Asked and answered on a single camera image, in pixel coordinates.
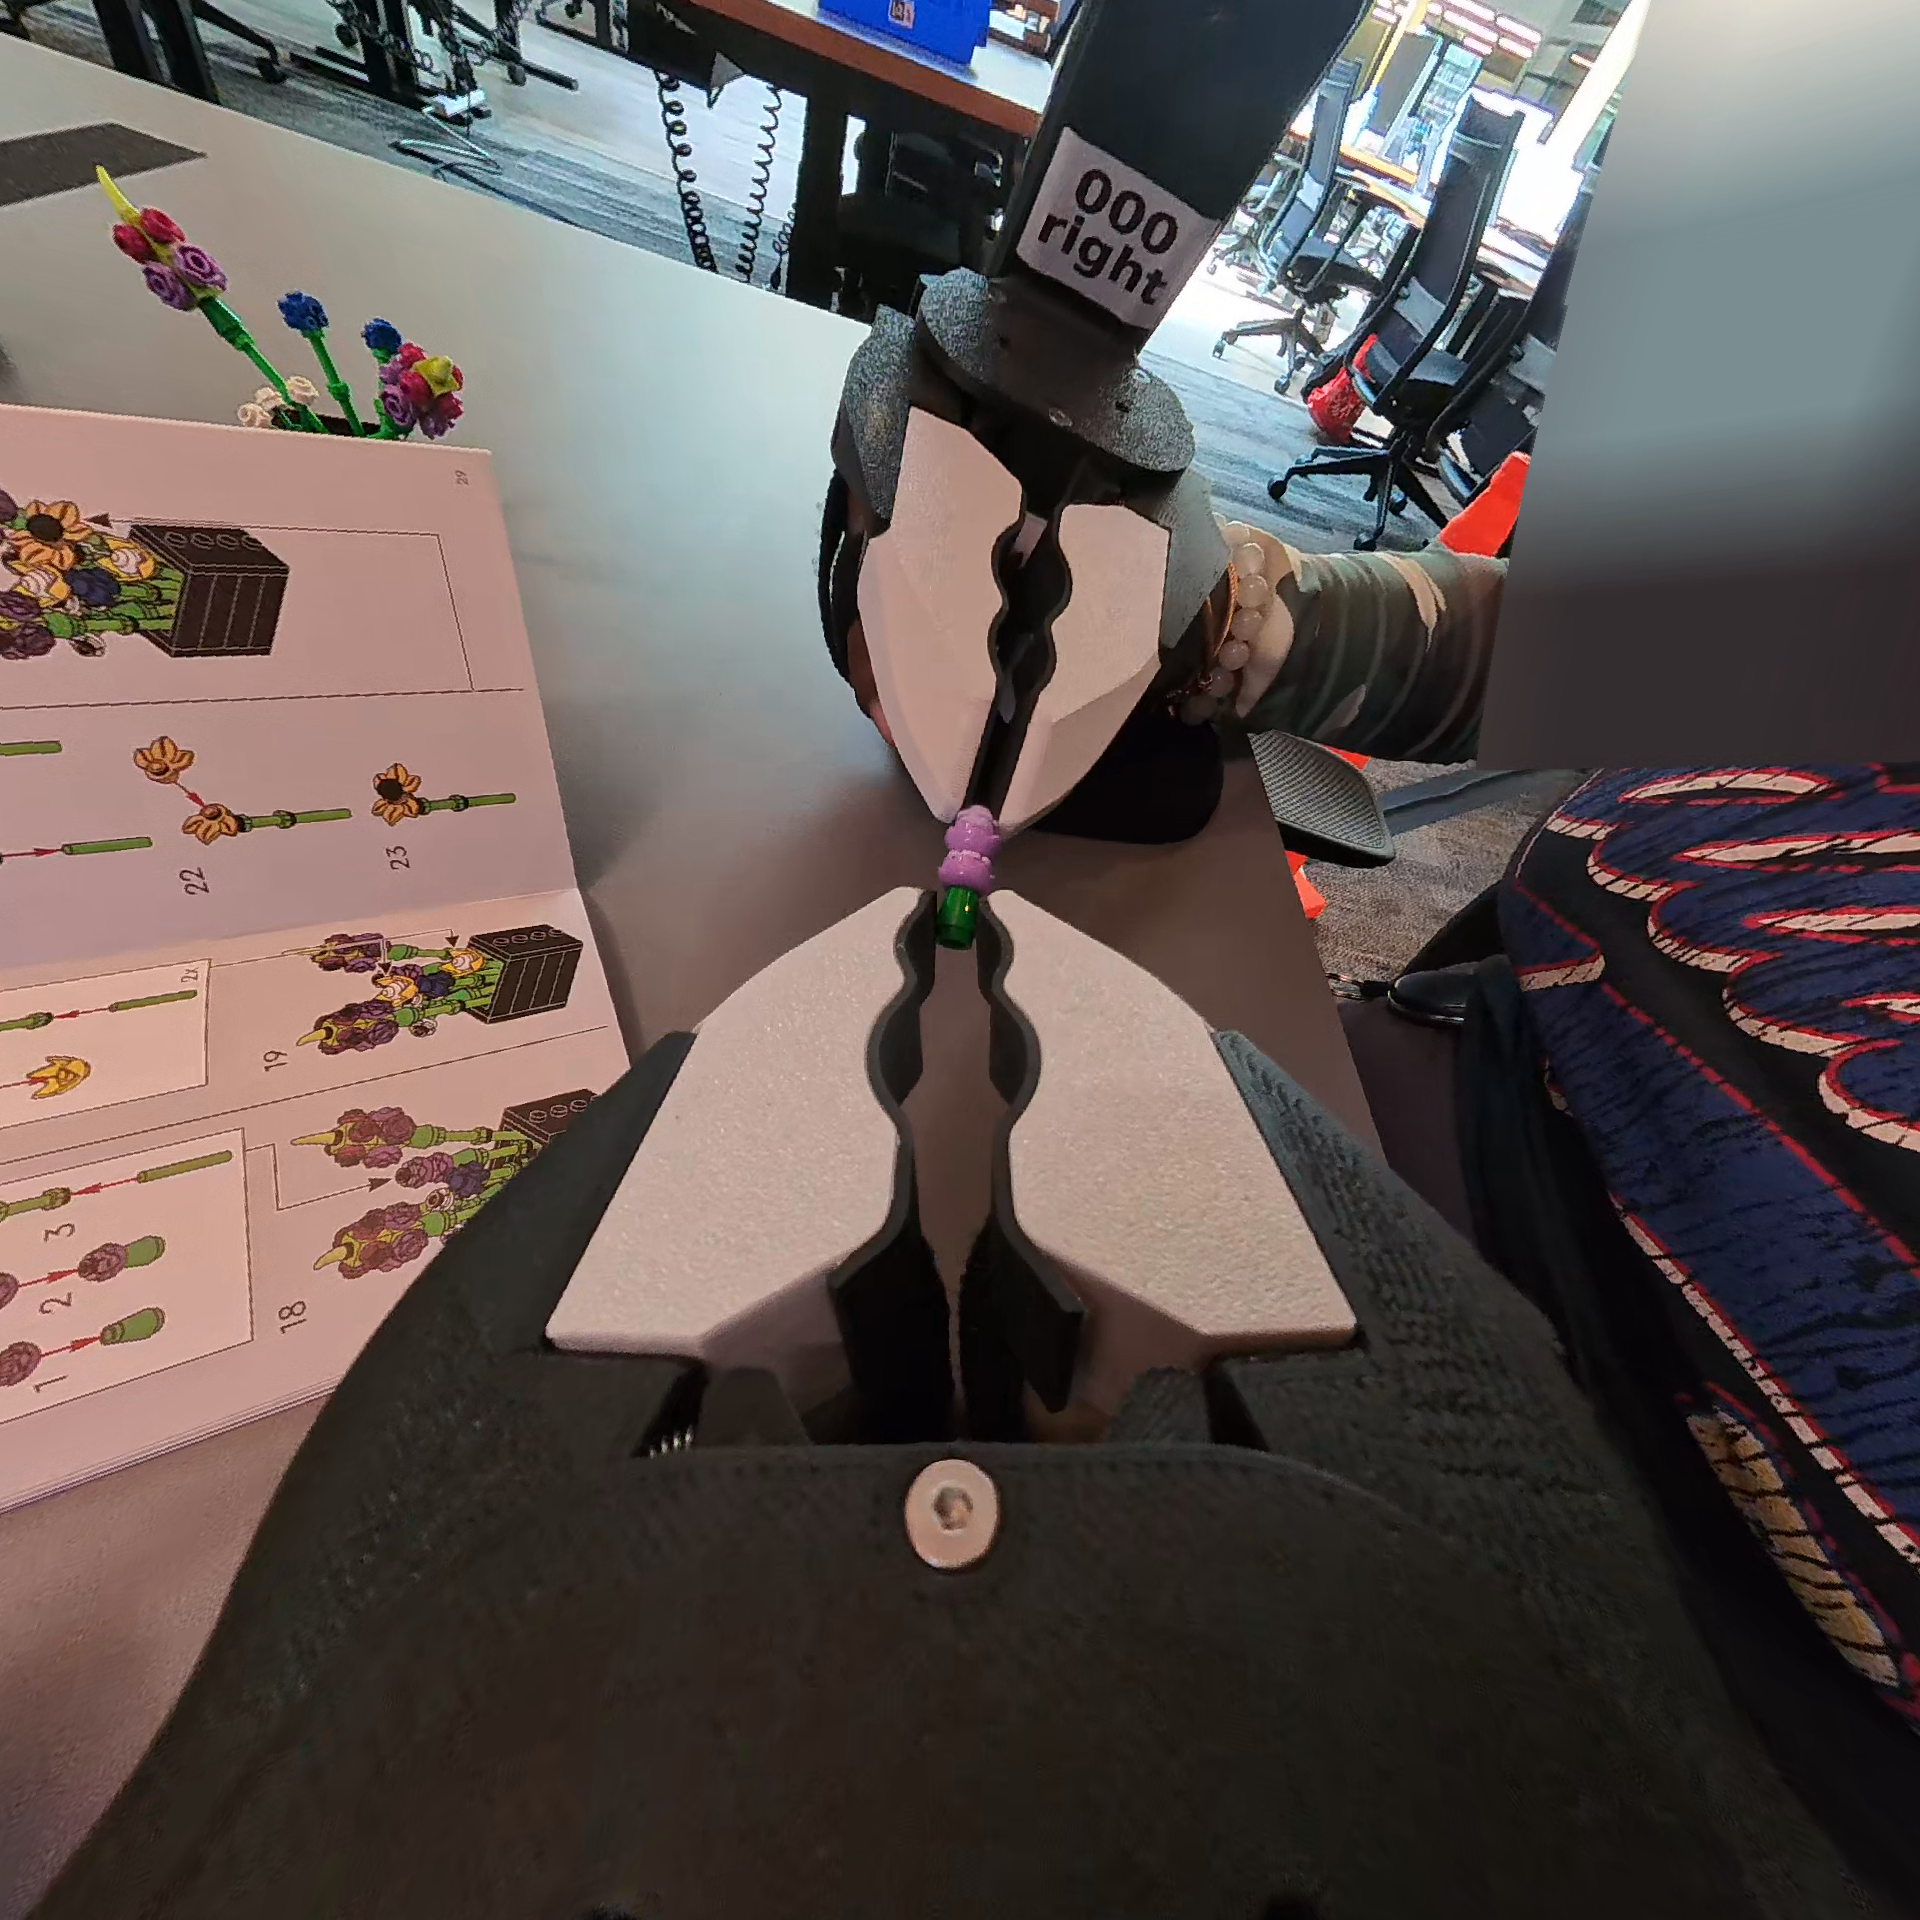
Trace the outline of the black wrist rest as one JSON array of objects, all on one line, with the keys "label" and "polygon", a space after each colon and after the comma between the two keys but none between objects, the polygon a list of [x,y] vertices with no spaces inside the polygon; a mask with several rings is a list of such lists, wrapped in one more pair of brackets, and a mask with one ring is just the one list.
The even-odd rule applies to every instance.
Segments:
[{"label": "black wrist rest", "polygon": [[1131,713],[1109,748],[1034,831],[1155,847],[1209,824],[1224,790],[1221,735],[1163,703]]}]

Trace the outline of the LEGO flower bouquet in pot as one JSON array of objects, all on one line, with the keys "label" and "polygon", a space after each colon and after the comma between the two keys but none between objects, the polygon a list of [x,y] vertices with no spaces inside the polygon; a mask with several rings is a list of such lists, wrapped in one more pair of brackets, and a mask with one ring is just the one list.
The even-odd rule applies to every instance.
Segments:
[{"label": "LEGO flower bouquet in pot", "polygon": [[164,211],[133,203],[106,167],[96,167],[95,175],[113,205],[113,244],[137,268],[149,293],[177,313],[201,318],[259,373],[256,393],[239,411],[241,425],[401,444],[444,440],[464,417],[461,368],[445,355],[425,351],[386,320],[362,326],[375,364],[375,393],[369,407],[360,407],[329,349],[329,313],[301,289],[282,295],[276,310],[280,323],[312,349],[320,381],[282,373],[233,309],[220,260]]}]

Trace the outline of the person's right hand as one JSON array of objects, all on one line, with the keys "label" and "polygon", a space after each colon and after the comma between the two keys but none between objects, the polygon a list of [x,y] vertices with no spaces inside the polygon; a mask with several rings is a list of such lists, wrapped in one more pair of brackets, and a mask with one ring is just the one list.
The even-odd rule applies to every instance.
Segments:
[{"label": "person's right hand", "polygon": [[1273,688],[1293,641],[1305,591],[1305,552],[1249,521],[1218,524],[1231,568],[1221,612],[1203,612],[1204,654],[1180,717],[1194,726],[1247,719]]}]

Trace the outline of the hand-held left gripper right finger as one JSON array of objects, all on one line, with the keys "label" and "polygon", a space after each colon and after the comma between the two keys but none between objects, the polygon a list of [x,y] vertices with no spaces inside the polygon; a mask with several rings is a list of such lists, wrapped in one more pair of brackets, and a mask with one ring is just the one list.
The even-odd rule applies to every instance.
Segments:
[{"label": "hand-held left gripper right finger", "polygon": [[1003,1111],[967,1337],[1012,1364],[1012,1406],[1109,1416],[1156,1369],[1349,1349],[1357,1312],[1224,1032],[1015,892],[977,960]]}]

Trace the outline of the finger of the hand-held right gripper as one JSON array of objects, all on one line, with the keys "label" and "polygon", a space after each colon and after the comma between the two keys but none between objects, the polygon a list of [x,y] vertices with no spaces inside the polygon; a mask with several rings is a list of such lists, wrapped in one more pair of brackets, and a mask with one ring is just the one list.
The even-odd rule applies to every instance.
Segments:
[{"label": "finger of the hand-held right gripper", "polygon": [[1071,595],[1051,619],[1053,667],[996,806],[1009,831],[1065,799],[1162,672],[1169,529],[1119,502],[1072,502],[1060,548]]},{"label": "finger of the hand-held right gripper", "polygon": [[907,411],[893,517],[866,547],[856,601],[888,734],[937,817],[970,799],[1007,608],[994,552],[1023,517],[1018,477],[979,439]]}]

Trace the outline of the grey background desk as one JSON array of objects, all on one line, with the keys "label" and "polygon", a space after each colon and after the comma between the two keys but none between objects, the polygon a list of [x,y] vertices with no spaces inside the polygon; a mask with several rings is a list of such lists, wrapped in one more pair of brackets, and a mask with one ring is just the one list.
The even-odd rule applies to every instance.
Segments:
[{"label": "grey background desk", "polygon": [[784,273],[787,293],[804,304],[839,305],[836,207],[848,120],[972,136],[1018,158],[1037,133],[1051,89],[1048,62],[994,39],[972,64],[953,64],[819,5],[667,1],[666,8],[748,76],[804,102]]}]

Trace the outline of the blue storage bin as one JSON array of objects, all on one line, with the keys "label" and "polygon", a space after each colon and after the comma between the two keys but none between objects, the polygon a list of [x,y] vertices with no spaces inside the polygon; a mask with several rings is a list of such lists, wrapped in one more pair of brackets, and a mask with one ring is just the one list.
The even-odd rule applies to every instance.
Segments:
[{"label": "blue storage bin", "polygon": [[864,32],[903,41],[920,56],[970,67],[992,32],[994,1],[901,0],[820,1],[819,7]]}]

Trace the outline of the black office chair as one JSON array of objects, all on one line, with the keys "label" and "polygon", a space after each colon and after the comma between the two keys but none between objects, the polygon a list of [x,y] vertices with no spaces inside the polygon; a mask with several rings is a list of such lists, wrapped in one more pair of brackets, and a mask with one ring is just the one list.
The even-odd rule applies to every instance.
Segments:
[{"label": "black office chair", "polygon": [[1500,288],[1482,264],[1482,241],[1522,126],[1516,111],[1467,100],[1405,260],[1307,385],[1309,399],[1356,399],[1385,433],[1338,445],[1324,427],[1324,444],[1266,486],[1282,500],[1301,476],[1364,476],[1377,519],[1353,540],[1362,552],[1378,548],[1387,521],[1411,508],[1433,526],[1450,524],[1453,509],[1429,491],[1427,476],[1447,476],[1475,495],[1539,432],[1594,174],[1580,181],[1537,284]]},{"label": "black office chair", "polygon": [[1336,60],[1313,96],[1303,159],[1282,168],[1261,199],[1236,220],[1218,268],[1256,273],[1259,296],[1282,310],[1228,326],[1215,355],[1251,339],[1284,345],[1276,390],[1288,393],[1303,364],[1328,351],[1328,328],[1341,299],[1377,295],[1378,273],[1356,259],[1353,240],[1377,207],[1369,189],[1341,172],[1341,136],[1361,83],[1361,62]]}]

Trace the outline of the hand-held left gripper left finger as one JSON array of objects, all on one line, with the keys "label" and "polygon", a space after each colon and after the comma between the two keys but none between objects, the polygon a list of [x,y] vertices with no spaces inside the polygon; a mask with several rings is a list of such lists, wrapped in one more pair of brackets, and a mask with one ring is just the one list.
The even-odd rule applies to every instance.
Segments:
[{"label": "hand-held left gripper left finger", "polygon": [[565,1353],[772,1374],[795,1409],[952,1414],[948,1301],[921,1232],[933,893],[893,888],[696,1029],[547,1321]]}]

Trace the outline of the instruction booklet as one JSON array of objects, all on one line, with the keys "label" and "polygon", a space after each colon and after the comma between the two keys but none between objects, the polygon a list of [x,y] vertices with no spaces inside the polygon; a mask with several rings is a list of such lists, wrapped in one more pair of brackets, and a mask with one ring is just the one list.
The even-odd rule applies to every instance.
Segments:
[{"label": "instruction booklet", "polygon": [[485,451],[3,444],[15,1510],[328,1395],[629,1051]]}]

